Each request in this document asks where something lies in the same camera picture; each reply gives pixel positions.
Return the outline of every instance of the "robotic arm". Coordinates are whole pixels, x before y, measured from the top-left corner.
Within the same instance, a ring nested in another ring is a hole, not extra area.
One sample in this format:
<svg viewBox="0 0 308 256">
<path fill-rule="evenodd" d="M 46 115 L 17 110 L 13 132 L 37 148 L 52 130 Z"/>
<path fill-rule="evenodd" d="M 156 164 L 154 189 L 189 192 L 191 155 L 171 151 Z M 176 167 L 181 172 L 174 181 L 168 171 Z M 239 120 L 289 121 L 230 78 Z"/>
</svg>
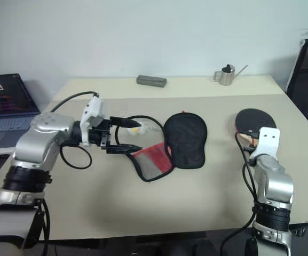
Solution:
<svg viewBox="0 0 308 256">
<path fill-rule="evenodd" d="M 246 242 L 246 256 L 291 256 L 292 234 L 288 227 L 294 184 L 277 161 L 279 137 L 278 129 L 261 128 L 258 145 L 250 155 L 258 191 L 252 209 L 256 213 L 254 237 Z"/>
<path fill-rule="evenodd" d="M 22 255 L 40 236 L 44 212 L 40 205 L 44 188 L 51 183 L 50 171 L 63 146 L 90 143 L 108 154 L 128 154 L 140 150 L 134 145 L 111 145 L 110 128 L 138 127 L 136 121 L 104 119 L 102 101 L 94 96 L 84 109 L 81 121 L 56 113 L 40 114 L 18 141 L 11 167 L 0 189 L 0 255 Z"/>
</svg>

